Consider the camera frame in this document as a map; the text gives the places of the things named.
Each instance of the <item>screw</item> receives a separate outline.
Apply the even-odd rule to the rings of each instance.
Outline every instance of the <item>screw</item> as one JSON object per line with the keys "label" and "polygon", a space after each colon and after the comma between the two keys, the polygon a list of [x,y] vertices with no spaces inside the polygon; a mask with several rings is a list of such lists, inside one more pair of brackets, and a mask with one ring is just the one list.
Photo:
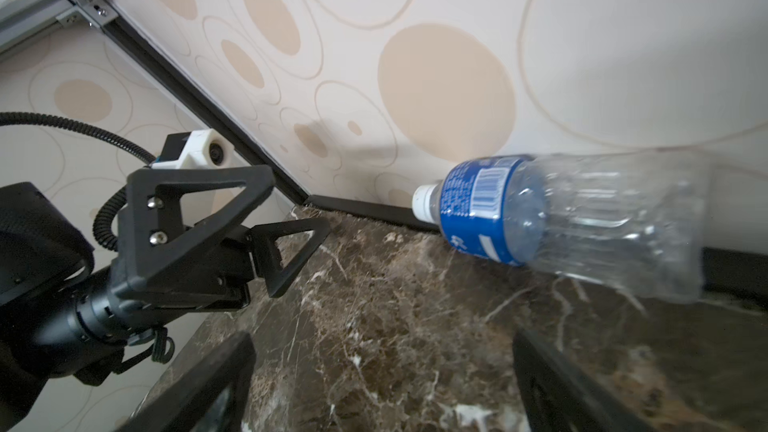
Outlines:
{"label": "screw", "polygon": [[165,204],[163,203],[163,199],[160,197],[149,197],[149,200],[147,200],[147,207],[162,208],[165,207]]}
{"label": "screw", "polygon": [[165,244],[166,242],[168,242],[168,235],[161,230],[158,230],[149,236],[149,244],[151,245],[160,245]]}
{"label": "screw", "polygon": [[208,146],[208,156],[215,166],[220,166],[224,162],[224,149],[216,142],[211,142]]}

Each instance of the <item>brown marble surface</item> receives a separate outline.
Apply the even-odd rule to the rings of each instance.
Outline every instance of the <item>brown marble surface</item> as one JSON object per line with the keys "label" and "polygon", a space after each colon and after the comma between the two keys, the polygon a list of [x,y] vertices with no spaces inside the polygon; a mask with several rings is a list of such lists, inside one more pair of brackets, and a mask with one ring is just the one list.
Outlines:
{"label": "brown marble surface", "polygon": [[[235,330],[258,360],[243,431],[528,429],[512,369],[540,332],[658,430],[768,430],[768,318],[724,297],[694,305],[454,252],[429,235],[334,212],[280,299],[212,314],[149,400]],[[284,238],[293,256],[305,235]]]}

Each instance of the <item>white bottle cap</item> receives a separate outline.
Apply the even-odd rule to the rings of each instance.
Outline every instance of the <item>white bottle cap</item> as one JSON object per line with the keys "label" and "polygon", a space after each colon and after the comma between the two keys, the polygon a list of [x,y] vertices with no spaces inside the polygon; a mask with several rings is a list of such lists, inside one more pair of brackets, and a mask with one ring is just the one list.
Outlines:
{"label": "white bottle cap", "polygon": [[429,186],[420,186],[416,192],[413,193],[413,200],[411,207],[413,208],[413,215],[422,222],[429,222],[435,224],[435,219],[432,218],[432,213],[429,211],[429,199],[432,197],[432,192],[437,187],[437,184],[431,184]]}

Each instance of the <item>black trim strip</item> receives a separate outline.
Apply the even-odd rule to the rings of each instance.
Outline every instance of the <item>black trim strip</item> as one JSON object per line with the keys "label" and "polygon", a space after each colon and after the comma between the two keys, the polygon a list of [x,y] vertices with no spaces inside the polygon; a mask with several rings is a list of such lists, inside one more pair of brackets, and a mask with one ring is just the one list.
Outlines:
{"label": "black trim strip", "polygon": [[[372,218],[422,232],[440,232],[440,227],[435,224],[418,220],[410,208],[325,196],[309,196],[304,205]],[[704,290],[732,294],[768,310],[768,255],[706,247],[702,268]]]}
{"label": "black trim strip", "polygon": [[768,309],[768,255],[704,248],[704,289],[725,292]]}
{"label": "black trim strip", "polygon": [[385,206],[327,196],[309,196],[304,205],[322,210],[345,212],[358,217],[373,218],[394,226],[406,226],[422,232],[440,232],[440,227],[418,220],[413,215],[413,211],[405,207]]}
{"label": "black trim strip", "polygon": [[235,121],[209,100],[176,66],[157,52],[124,18],[118,17],[102,27],[104,33],[139,63],[163,87],[183,103],[208,127],[232,142],[235,150],[249,163],[266,164],[275,174],[276,186],[296,204],[307,200],[307,193]]}

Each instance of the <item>patterned wallpaper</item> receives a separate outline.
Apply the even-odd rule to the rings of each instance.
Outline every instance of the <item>patterned wallpaper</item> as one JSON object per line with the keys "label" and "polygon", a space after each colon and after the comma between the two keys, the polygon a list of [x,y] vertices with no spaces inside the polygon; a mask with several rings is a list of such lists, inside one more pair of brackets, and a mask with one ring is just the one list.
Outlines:
{"label": "patterned wallpaper", "polygon": [[312,193],[686,147],[709,245],[768,253],[768,0],[114,0]]}
{"label": "patterned wallpaper", "polygon": [[[0,62],[0,110],[68,116],[119,133],[153,154],[169,133],[202,129],[187,110],[174,104],[135,63],[87,26],[73,26]],[[114,252],[95,244],[91,223],[98,208],[125,184],[142,163],[99,140],[68,131],[33,126],[0,127],[0,187],[30,181],[95,246],[96,265],[109,264]],[[185,196],[188,224],[215,212],[233,191]],[[292,204],[273,194],[246,224],[278,222]],[[206,314],[187,314],[169,324],[178,350]],[[132,357],[144,346],[126,350]],[[141,402],[166,369],[146,360],[130,372],[111,375],[99,388],[75,378],[50,380],[30,414],[14,432],[112,430]]]}

